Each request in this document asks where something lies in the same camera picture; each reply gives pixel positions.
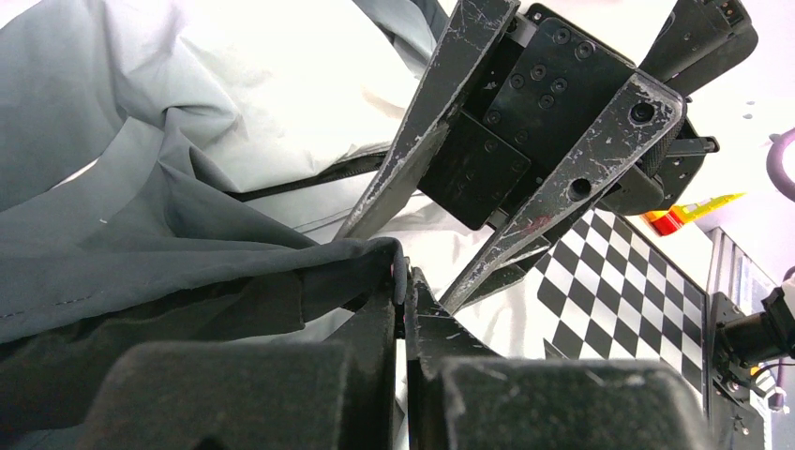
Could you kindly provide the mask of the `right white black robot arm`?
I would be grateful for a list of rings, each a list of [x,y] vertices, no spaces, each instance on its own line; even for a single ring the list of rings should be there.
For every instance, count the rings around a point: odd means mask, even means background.
[[[678,1],[634,64],[542,4],[459,1],[386,157],[338,238],[368,238],[422,192],[492,234],[442,296],[450,312],[508,288],[588,212],[674,204],[718,150],[689,96],[758,34],[738,1]]]

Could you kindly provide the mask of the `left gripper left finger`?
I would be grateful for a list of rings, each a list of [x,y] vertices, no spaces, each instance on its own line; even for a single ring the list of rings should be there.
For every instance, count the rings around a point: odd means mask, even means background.
[[[81,449],[390,449],[396,282],[320,342],[148,342],[101,385]]]

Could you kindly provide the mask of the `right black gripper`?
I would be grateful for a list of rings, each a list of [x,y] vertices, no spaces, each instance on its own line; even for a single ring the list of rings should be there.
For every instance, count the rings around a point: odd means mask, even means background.
[[[515,17],[519,5],[456,3],[335,235],[369,239],[417,187],[473,230],[510,216],[442,296],[451,313],[519,283],[595,205],[623,216],[671,207],[719,149],[683,99],[715,77],[698,69],[721,46],[719,4],[676,4],[639,66],[543,5]]]

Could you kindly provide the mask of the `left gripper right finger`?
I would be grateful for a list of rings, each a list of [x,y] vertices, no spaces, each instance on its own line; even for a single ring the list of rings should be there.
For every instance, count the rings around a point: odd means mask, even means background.
[[[648,360],[505,358],[413,269],[405,301],[413,449],[710,449],[687,382]]]

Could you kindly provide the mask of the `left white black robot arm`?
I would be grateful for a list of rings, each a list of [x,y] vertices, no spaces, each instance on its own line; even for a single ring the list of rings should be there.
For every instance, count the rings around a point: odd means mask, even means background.
[[[434,298],[377,291],[328,339],[154,342],[112,367],[81,449],[390,449],[396,349],[406,346],[413,449],[716,449],[749,446],[749,392],[794,353],[781,290],[760,313],[713,320],[699,407],[670,368],[641,361],[506,359]]]

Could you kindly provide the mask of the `grey gradient zip jacket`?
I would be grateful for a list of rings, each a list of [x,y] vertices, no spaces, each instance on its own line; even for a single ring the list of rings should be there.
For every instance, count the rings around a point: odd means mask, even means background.
[[[439,40],[434,1],[40,1],[1,11],[1,445],[70,449],[114,353],[98,320],[306,240],[236,195],[391,140]]]

